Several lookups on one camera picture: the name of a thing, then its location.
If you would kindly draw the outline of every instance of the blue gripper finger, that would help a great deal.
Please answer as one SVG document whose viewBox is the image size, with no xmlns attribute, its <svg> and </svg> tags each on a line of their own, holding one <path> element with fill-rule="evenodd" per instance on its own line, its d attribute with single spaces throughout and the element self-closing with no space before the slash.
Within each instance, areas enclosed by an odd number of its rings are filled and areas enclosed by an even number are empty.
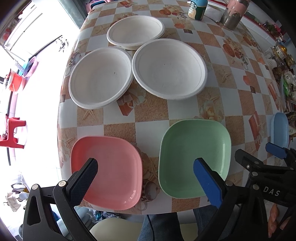
<svg viewBox="0 0 296 241">
<path fill-rule="evenodd" d="M 193 172 L 210 203 L 219 208 L 223 201 L 222 190 L 215 181 L 214 177 L 211 175 L 210 172 L 213 171 L 210 169 L 208 164 L 202 158 L 197 158 L 193 163 Z"/>
<path fill-rule="evenodd" d="M 270 143 L 270 142 L 268 142 L 265 145 L 265 150 L 280 159 L 284 159 L 287 157 L 287 153 L 284 148 L 277 146 L 277 145 Z"/>
</svg>

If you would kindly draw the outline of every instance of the blue plate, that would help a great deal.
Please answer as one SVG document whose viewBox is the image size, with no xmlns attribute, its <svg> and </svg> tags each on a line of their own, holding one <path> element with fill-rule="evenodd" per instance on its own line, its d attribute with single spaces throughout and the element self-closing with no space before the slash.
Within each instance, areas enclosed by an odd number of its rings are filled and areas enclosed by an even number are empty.
<svg viewBox="0 0 296 241">
<path fill-rule="evenodd" d="M 271 120 L 270 142 L 288 148 L 289 145 L 289 123 L 284 113 L 276 113 Z"/>
</svg>

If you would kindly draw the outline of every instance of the black cable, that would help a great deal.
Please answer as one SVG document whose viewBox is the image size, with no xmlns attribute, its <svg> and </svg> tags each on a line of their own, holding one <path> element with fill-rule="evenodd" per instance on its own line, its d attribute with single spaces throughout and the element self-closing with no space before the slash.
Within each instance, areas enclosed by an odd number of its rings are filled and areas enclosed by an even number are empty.
<svg viewBox="0 0 296 241">
<path fill-rule="evenodd" d="M 151 229 L 152 229 L 153 241 L 155 241 L 154 230 L 153 230 L 153 227 L 152 227 L 152 223 L 151 223 L 150 217 L 149 217 L 148 214 L 146 214 L 146 216 L 147 216 L 147 218 L 148 218 L 148 221 L 149 221 L 150 226 L 151 226 Z"/>
</svg>

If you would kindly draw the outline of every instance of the person's hand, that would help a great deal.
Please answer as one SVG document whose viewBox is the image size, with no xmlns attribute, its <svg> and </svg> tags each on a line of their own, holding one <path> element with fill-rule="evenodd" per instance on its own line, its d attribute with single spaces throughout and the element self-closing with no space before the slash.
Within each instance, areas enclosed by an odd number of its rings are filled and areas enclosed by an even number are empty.
<svg viewBox="0 0 296 241">
<path fill-rule="evenodd" d="M 268 237 L 270 238 L 272 234 L 275 232 L 278 223 L 277 223 L 277 217 L 279 216 L 279 209 L 277 207 L 277 204 L 273 204 L 272 208 L 270 210 L 270 216 L 268 219 Z M 280 226 L 280 229 L 283 230 L 285 226 L 287 225 L 290 217 L 288 217 Z"/>
</svg>

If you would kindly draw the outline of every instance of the red plastic stool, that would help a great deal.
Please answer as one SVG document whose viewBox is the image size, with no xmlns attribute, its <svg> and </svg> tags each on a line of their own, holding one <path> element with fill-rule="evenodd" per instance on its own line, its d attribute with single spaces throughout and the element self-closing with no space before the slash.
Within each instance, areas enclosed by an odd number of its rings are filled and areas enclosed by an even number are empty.
<svg viewBox="0 0 296 241">
<path fill-rule="evenodd" d="M 13 136 L 13 132 L 16 127 L 19 126 L 26 126 L 25 120 L 20 120 L 19 118 L 15 117 L 6 117 L 7 120 L 7 139 L 0 140 L 0 146 L 11 147 L 11 148 L 23 148 L 24 145 L 17 144 L 18 140 Z"/>
</svg>

